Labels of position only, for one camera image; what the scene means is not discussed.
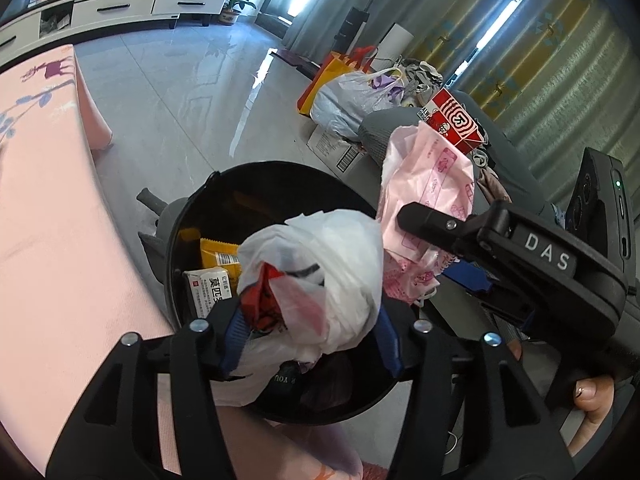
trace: flower pot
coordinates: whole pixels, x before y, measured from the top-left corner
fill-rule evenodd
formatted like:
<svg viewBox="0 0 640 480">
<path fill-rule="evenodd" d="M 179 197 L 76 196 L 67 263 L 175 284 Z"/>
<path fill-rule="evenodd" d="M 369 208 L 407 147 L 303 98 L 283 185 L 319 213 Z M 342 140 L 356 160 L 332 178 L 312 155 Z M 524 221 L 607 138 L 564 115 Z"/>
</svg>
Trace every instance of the flower pot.
<svg viewBox="0 0 640 480">
<path fill-rule="evenodd" d="M 223 25 L 233 25 L 238 21 L 238 16 L 240 16 L 240 12 L 233 9 L 222 9 L 220 11 L 220 15 L 218 17 L 218 21 L 223 23 Z"/>
</svg>

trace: pink plastic bag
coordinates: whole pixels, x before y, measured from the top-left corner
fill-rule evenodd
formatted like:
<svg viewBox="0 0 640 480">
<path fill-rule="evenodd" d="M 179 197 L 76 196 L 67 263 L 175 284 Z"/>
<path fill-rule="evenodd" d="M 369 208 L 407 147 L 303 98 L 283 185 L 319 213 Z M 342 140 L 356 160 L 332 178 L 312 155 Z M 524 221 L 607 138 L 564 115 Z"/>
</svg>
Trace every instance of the pink plastic bag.
<svg viewBox="0 0 640 480">
<path fill-rule="evenodd" d="M 390 297 L 413 303 L 439 285 L 435 277 L 454 260 L 401 231 L 396 223 L 401 207 L 419 202 L 465 220 L 473 201 L 472 163 L 445 137 L 422 122 L 391 134 L 378 205 L 385 248 L 383 288 Z"/>
</svg>

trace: white cylinder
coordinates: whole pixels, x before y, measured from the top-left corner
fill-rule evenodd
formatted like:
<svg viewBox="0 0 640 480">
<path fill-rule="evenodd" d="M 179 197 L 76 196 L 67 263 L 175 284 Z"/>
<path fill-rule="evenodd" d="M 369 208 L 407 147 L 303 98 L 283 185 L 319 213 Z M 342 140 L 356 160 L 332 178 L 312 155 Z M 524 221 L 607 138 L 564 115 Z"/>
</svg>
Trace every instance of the white cylinder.
<svg viewBox="0 0 640 480">
<path fill-rule="evenodd" d="M 413 34 L 400 27 L 397 23 L 394 23 L 394 26 L 391 27 L 391 30 L 378 47 L 376 59 L 373 60 L 371 64 L 372 69 L 378 72 L 379 70 L 392 67 L 396 59 L 398 59 L 413 40 Z"/>
</svg>

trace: trash can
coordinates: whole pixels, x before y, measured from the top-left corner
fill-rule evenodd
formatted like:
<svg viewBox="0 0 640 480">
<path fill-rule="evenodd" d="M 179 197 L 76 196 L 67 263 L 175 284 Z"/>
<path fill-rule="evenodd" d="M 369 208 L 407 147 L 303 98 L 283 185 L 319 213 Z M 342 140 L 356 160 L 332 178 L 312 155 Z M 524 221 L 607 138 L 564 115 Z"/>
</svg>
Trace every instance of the trash can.
<svg viewBox="0 0 640 480">
<path fill-rule="evenodd" d="M 178 325 L 193 320 L 182 273 L 200 269 L 200 238 L 241 244 L 250 235 L 300 214 L 335 209 L 361 211 L 374 217 L 375 210 L 354 190 L 322 171 L 292 162 L 254 162 L 213 173 L 187 201 L 167 243 L 164 293 L 169 315 Z M 262 394 L 251 405 L 261 416 L 288 424 L 332 424 L 365 411 L 384 397 L 396 381 L 383 366 L 372 333 L 354 349 L 336 357 L 324 356 L 300 376 L 295 399 Z M 351 388 L 339 406 L 321 409 L 331 392 L 323 392 L 334 362 Z M 335 388 L 335 384 L 326 384 Z M 319 406 L 310 398 L 324 399 Z"/>
</svg>

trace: tile floor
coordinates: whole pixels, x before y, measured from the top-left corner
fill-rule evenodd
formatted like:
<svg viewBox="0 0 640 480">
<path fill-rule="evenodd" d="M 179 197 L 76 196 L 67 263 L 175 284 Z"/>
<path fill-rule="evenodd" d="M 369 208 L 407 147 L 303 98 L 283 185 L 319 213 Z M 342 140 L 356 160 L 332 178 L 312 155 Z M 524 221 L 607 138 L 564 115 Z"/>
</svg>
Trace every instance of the tile floor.
<svg viewBox="0 0 640 480">
<path fill-rule="evenodd" d="M 190 195 L 213 170 L 258 160 L 290 160 L 329 173 L 306 146 L 315 125 L 295 107 L 308 79 L 270 56 L 278 45 L 261 28 L 239 23 L 134 32 L 76 46 L 114 134 L 113 145 L 95 154 L 98 177 L 123 242 L 162 308 L 162 286 L 137 235 L 155 232 L 155 215 L 135 200 L 143 187 L 170 202 Z M 370 184 L 379 186 L 375 179 Z M 434 302 L 447 303 L 460 335 L 484 332 L 486 320 L 452 284 L 445 283 Z M 409 385 L 400 384 L 344 424 L 364 460 L 389 465 L 408 393 Z"/>
</svg>

